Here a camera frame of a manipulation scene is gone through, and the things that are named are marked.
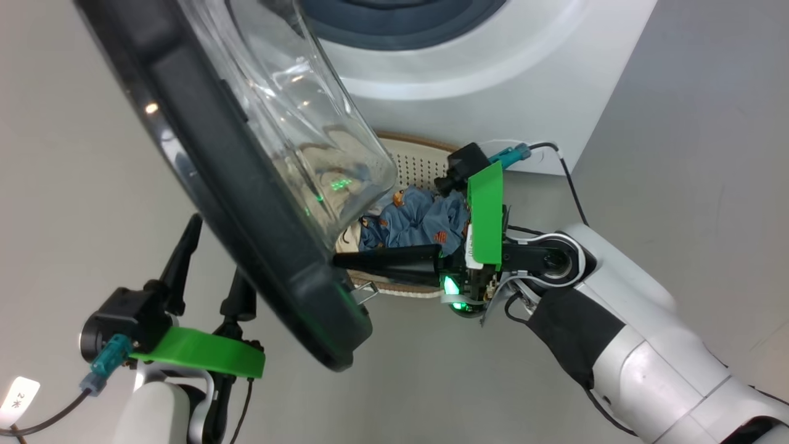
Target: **washing machine drum opening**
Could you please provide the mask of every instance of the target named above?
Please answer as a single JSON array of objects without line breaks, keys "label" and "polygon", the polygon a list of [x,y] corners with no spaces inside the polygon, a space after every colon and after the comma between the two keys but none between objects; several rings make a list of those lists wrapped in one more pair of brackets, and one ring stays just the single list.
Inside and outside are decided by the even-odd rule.
[{"label": "washing machine drum opening", "polygon": [[376,51],[431,47],[479,26],[506,0],[302,0],[321,39]]}]

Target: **white washing machine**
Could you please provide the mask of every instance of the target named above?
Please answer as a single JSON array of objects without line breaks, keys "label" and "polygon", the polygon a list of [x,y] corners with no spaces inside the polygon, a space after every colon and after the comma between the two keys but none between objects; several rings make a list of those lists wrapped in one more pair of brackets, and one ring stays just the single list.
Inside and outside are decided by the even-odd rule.
[{"label": "white washing machine", "polygon": [[[303,0],[376,130],[578,161],[656,0]],[[552,154],[512,169],[562,174]]]}]

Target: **clothes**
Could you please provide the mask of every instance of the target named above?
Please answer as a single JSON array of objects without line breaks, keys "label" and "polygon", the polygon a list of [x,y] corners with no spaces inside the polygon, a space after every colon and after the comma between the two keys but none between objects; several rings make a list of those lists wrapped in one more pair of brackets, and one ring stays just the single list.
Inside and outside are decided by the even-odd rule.
[{"label": "clothes", "polygon": [[466,199],[459,192],[434,197],[412,185],[395,193],[379,216],[361,218],[359,251],[438,243],[444,254],[452,254],[463,244],[468,222]]}]

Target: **teal connector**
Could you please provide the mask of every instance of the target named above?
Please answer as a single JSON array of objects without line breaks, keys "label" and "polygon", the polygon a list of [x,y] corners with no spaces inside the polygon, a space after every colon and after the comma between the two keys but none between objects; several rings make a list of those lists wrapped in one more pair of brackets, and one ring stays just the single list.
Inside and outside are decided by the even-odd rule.
[{"label": "teal connector", "polygon": [[132,350],[132,341],[129,337],[122,334],[112,336],[91,363],[91,372],[80,382],[80,390],[90,390],[90,396],[99,396],[112,372],[129,359]]},{"label": "teal connector", "polygon": [[525,143],[518,144],[514,147],[509,147],[502,152],[495,154],[488,158],[491,164],[501,162],[501,169],[506,170],[515,162],[529,159],[532,156],[532,150]]}]

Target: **white robotic arm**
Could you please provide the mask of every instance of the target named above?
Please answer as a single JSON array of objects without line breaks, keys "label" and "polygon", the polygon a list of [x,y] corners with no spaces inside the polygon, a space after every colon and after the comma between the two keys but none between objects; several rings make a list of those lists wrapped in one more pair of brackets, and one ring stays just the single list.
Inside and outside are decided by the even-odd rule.
[{"label": "white robotic arm", "polygon": [[585,250],[581,278],[521,282],[507,309],[524,296],[522,321],[599,408],[649,444],[789,442],[789,406],[734,378],[660,284],[586,226],[564,233]]}]

